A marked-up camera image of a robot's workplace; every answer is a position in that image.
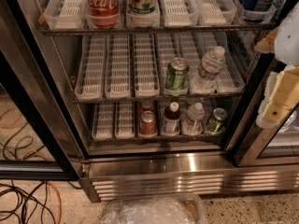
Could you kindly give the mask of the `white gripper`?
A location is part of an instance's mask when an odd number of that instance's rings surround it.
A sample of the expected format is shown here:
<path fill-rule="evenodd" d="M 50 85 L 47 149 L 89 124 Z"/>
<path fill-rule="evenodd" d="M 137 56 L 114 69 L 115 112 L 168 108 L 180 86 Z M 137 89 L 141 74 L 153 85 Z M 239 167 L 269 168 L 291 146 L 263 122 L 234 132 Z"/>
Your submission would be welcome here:
<path fill-rule="evenodd" d="M 278 126 L 299 103 L 299 2 L 254 50 L 263 54 L 275 52 L 276 59 L 287 64 L 283 71 L 270 73 L 258 110 L 256 124 L 270 129 Z"/>

